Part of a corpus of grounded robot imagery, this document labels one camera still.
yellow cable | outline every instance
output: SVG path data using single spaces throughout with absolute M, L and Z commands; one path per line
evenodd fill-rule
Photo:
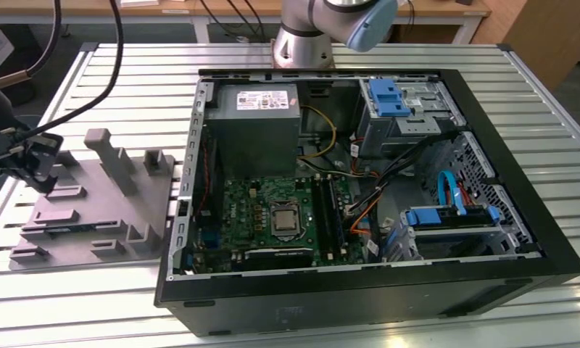
M 309 105 L 301 105 L 300 107 L 312 110 L 316 114 L 318 114 L 321 116 L 321 118 L 325 119 L 328 125 L 330 126 L 330 130 L 332 130 L 332 138 L 330 138 L 330 144 L 326 146 L 326 148 L 324 150 L 321 150 L 320 152 L 314 153 L 314 154 L 305 154 L 304 156 L 298 156 L 298 158 L 301 160 L 305 160 L 308 158 L 313 158 L 317 156 L 324 155 L 329 149 L 332 149 L 332 147 L 336 145 L 336 139 L 337 139 L 337 131 L 336 131 L 336 125 L 332 124 L 330 119 L 326 117 L 326 115 L 324 114 L 322 111 L 320 111 L 318 109 L 316 109 L 314 107 L 310 107 Z

label sticker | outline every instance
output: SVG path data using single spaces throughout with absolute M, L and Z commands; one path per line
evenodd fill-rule
M 369 240 L 366 243 L 366 248 L 369 249 L 370 253 L 377 256 L 377 245 L 372 240 Z
M 408 107 L 420 107 L 421 106 L 421 102 L 418 99 L 406 99 L 405 100 L 405 105 Z
M 161 11 L 161 13 L 179 13 L 179 14 L 187 15 L 189 10 L 187 9 L 163 9 Z
M 289 109 L 286 91 L 239 92 L 235 97 L 237 110 Z
M 358 157 L 358 145 L 356 144 L 349 145 L 349 155 L 354 158 Z

slotted metal table surface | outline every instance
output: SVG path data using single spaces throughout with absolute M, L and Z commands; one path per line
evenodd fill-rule
M 336 46 L 340 68 L 460 70 L 532 184 L 580 255 L 580 129 L 513 53 L 494 46 L 380 46 L 366 54 Z M 78 159 L 89 128 L 107 128 L 111 144 L 138 156 L 159 148 L 183 157 L 199 68 L 267 67 L 267 46 L 131 44 L 106 100 L 55 129 Z M 79 52 L 43 122 L 101 92 L 114 45 Z M 174 168 L 178 178 L 181 166 Z M 478 317 L 266 335 L 199 339 L 153 306 L 158 260 L 37 273 L 9 271 L 37 194 L 7 180 L 0 193 L 0 346 L 166 347 L 580 347 L 580 277 L 538 289 Z M 174 211 L 170 204 L 167 215 Z

wooden desk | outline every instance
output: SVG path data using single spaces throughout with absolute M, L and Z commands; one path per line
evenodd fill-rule
M 226 0 L 205 0 L 205 2 L 219 22 L 241 22 Z M 61 0 L 61 3 L 63 24 L 97 24 L 113 21 L 106 0 Z M 254 22 L 245 2 L 234 0 L 234 3 L 247 20 Z M 250 3 L 262 22 L 279 22 L 281 0 L 250 0 Z M 453 0 L 413 0 L 413 4 L 416 25 L 460 25 L 454 44 L 469 43 L 481 19 L 490 14 L 490 9 L 481 0 L 474 0 L 472 6 L 460 5 Z M 199 0 L 162 1 L 157 6 L 126 7 L 121 9 L 121 14 L 125 23 L 193 24 L 198 43 L 209 42 L 205 26 L 211 20 Z M 409 6 L 405 5 L 398 9 L 394 24 L 406 24 L 409 14 Z M 0 0 L 0 24 L 49 24 L 50 16 L 50 0 Z

blue cable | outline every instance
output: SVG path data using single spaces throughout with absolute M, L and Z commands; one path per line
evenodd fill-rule
M 448 184 L 449 194 L 452 196 L 452 203 L 457 208 L 460 215 L 465 215 L 462 192 L 457 187 L 457 183 L 454 182 L 454 176 L 450 170 L 441 170 L 437 174 L 437 203 L 440 205 L 446 205 L 445 180 Z

